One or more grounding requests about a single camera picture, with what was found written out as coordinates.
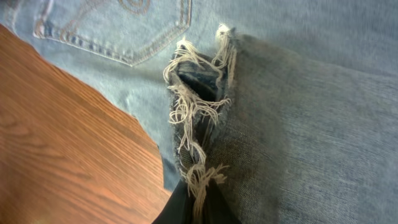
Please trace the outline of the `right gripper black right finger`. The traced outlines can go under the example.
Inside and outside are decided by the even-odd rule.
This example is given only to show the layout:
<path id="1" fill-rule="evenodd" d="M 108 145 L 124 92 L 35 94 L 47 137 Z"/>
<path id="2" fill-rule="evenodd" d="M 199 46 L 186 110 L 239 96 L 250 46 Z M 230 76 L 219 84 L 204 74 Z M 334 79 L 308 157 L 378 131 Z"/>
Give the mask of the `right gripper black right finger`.
<path id="1" fill-rule="evenodd" d="M 203 204 L 203 224 L 241 224 L 230 209 L 221 190 L 214 180 L 206 187 L 206 197 Z"/>

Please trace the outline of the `medium blue denim jeans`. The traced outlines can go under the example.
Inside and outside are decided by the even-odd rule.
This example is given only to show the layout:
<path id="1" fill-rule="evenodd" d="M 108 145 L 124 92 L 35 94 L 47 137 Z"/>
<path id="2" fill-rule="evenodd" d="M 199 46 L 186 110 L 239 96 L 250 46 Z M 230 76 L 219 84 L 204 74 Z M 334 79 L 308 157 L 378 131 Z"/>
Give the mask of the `medium blue denim jeans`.
<path id="1" fill-rule="evenodd" d="M 397 222 L 396 1 L 2 1 L 243 223 Z"/>

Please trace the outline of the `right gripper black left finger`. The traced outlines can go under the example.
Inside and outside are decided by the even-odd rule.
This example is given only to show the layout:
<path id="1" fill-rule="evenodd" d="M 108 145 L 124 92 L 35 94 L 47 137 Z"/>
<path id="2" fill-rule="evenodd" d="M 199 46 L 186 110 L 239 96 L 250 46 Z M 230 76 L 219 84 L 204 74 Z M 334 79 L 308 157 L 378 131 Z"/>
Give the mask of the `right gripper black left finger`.
<path id="1" fill-rule="evenodd" d="M 193 197 L 188 194 L 188 185 L 180 181 L 165 207 L 152 224 L 191 224 Z"/>

